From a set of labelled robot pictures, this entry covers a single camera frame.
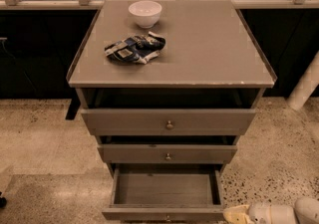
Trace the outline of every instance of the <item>drawer front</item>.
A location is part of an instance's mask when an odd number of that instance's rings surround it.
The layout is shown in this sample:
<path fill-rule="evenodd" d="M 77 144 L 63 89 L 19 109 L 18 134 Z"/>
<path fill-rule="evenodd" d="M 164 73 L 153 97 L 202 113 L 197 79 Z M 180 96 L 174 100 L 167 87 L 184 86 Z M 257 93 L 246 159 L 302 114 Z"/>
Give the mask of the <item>drawer front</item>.
<path fill-rule="evenodd" d="M 92 135 L 242 135 L 255 110 L 82 110 Z"/>
<path fill-rule="evenodd" d="M 103 211 L 107 219 L 223 220 L 219 172 L 213 165 L 121 166 L 115 170 L 110 207 Z"/>
<path fill-rule="evenodd" d="M 229 163 L 234 145 L 100 145 L 102 161 L 112 163 Z"/>

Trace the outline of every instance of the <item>white robot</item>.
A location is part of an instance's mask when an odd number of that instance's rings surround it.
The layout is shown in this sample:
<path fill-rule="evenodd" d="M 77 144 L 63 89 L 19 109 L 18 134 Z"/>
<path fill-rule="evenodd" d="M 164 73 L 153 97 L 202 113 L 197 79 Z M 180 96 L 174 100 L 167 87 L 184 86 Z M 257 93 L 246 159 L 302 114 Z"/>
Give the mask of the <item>white robot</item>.
<path fill-rule="evenodd" d="M 319 224 L 319 201 L 309 197 L 288 205 L 255 203 L 226 208 L 223 216 L 231 224 Z"/>

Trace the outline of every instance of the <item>crumpled bag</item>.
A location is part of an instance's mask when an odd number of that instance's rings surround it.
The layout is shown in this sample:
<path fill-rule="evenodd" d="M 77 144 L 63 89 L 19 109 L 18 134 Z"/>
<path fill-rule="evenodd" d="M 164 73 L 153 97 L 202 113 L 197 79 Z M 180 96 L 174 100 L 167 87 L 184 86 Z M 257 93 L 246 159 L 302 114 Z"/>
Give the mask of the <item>crumpled bag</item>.
<path fill-rule="evenodd" d="M 165 38 L 149 31 L 147 36 L 133 36 L 105 47 L 106 56 L 112 61 L 146 64 L 157 57 L 165 46 Z"/>

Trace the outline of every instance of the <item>concrete floor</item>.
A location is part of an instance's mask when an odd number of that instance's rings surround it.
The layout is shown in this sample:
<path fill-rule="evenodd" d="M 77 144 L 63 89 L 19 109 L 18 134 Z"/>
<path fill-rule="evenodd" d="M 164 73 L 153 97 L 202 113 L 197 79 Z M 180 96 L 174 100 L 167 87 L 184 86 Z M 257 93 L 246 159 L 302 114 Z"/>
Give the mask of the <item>concrete floor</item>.
<path fill-rule="evenodd" d="M 112 178 L 68 100 L 0 101 L 0 223 L 120 223 L 101 214 Z M 226 206 L 319 199 L 319 99 L 263 98 L 221 177 Z"/>

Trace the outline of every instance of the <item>white pole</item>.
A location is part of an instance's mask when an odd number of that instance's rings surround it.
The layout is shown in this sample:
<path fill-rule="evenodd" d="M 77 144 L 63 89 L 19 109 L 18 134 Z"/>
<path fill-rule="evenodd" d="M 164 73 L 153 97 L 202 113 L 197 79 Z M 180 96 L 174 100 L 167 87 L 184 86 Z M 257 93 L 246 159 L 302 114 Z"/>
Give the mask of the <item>white pole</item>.
<path fill-rule="evenodd" d="M 319 52 L 301 77 L 287 102 L 294 110 L 300 110 L 319 85 Z"/>

